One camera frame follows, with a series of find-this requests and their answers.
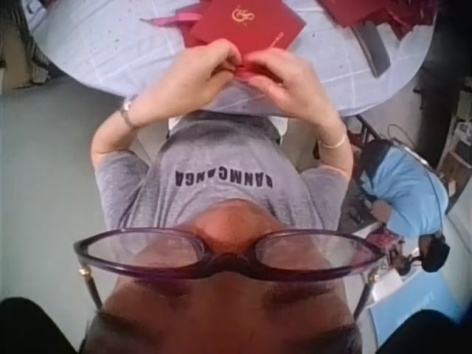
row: floor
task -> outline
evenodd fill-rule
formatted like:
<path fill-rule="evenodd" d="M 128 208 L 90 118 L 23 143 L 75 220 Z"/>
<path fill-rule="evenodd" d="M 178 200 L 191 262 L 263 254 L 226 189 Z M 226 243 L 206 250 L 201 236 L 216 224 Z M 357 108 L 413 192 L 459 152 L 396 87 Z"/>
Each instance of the floor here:
<path fill-rule="evenodd" d="M 389 132 L 389 124 L 395 122 L 415 140 L 421 118 L 413 86 L 414 80 L 364 117 L 385 136 L 391 133 L 407 139 L 394 128 Z M 89 142 L 96 127 L 116 108 L 117 100 L 64 79 L 10 94 L 3 106 L 1 296 L 34 299 L 78 346 L 94 309 L 77 273 L 72 244 L 104 229 Z M 153 142 L 153 147 L 147 147 L 149 156 L 158 150 L 165 133 L 165 124 L 140 133 L 143 142 Z M 313 165 L 313 145 L 304 124 L 290 121 L 282 147 L 300 170 Z M 135 148 L 144 153 L 143 145 Z M 464 252 L 463 241 L 454 239 L 454 256 L 464 259 L 467 254 L 459 254 Z M 463 264 L 449 268 L 457 274 Z M 460 290 L 467 276 L 470 272 L 465 270 L 461 277 L 451 277 L 451 288 L 459 289 L 455 294 L 464 303 L 470 299 L 467 291 Z M 103 278 L 105 281 L 105 287 L 111 286 L 110 280 Z M 355 288 L 349 296 L 351 306 L 360 293 L 358 284 Z M 369 326 L 369 319 L 363 319 L 365 353 L 373 353 L 375 348 Z"/>

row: wristwatch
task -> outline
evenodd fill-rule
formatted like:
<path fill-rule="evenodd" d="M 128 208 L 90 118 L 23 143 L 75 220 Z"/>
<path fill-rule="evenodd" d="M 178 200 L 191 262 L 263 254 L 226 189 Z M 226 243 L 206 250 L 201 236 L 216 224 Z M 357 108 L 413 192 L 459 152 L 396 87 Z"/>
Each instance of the wristwatch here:
<path fill-rule="evenodd" d="M 131 104 L 133 103 L 133 101 L 138 97 L 137 94 L 133 94 L 129 97 L 126 97 L 125 100 L 123 101 L 123 104 L 121 106 L 121 108 L 119 109 L 119 112 L 121 113 L 121 116 L 123 117 L 123 120 L 125 121 L 126 125 L 130 128 L 130 129 L 137 129 L 139 128 L 137 125 L 134 125 L 131 121 L 130 121 L 130 116 L 129 116 L 129 110 L 130 110 L 130 107 L 131 107 Z"/>

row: gray t-shirt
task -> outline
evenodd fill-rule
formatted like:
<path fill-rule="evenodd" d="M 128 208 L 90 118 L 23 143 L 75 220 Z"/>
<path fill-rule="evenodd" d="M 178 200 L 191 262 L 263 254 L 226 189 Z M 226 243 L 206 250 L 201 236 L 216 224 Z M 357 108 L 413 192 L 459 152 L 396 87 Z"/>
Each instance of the gray t-shirt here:
<path fill-rule="evenodd" d="M 341 174 L 298 173 L 267 119 L 195 115 L 177 125 L 151 166 L 132 152 L 100 162 L 107 229 L 176 226 L 230 198 L 252 201 L 293 228 L 337 229 L 347 190 Z"/>

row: eyeglasses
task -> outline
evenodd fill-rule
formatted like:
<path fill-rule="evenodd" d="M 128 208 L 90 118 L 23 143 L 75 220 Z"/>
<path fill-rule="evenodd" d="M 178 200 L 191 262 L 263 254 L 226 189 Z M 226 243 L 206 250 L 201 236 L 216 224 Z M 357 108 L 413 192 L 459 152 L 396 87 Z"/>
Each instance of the eyeglasses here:
<path fill-rule="evenodd" d="M 198 235 L 178 229 L 137 228 L 103 232 L 74 244 L 88 291 L 102 300 L 91 266 L 138 280 L 197 280 L 223 271 L 273 282 L 324 282 L 370 271 L 355 309 L 357 319 L 385 254 L 364 239 L 318 229 L 263 235 L 243 254 L 215 254 Z"/>

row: grid pattern tablecloth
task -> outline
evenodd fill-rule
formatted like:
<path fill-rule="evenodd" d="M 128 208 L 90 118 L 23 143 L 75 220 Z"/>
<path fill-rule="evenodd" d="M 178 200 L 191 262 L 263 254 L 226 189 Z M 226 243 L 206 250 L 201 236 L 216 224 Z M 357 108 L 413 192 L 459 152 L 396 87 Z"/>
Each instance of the grid pattern tablecloth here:
<path fill-rule="evenodd" d="M 184 47 L 177 29 L 157 28 L 139 18 L 173 14 L 197 0 L 60 0 L 33 30 L 39 47 L 62 70 L 87 86 L 121 96 L 143 89 L 161 75 Z M 290 50 L 308 59 L 343 115 L 389 99 L 420 68 L 433 27 L 417 26 L 401 42 L 379 26 L 392 67 L 372 76 L 350 29 L 335 25 L 314 0 L 285 0 L 307 22 Z M 240 114 L 277 114 L 243 84 L 225 88 L 209 107 Z"/>

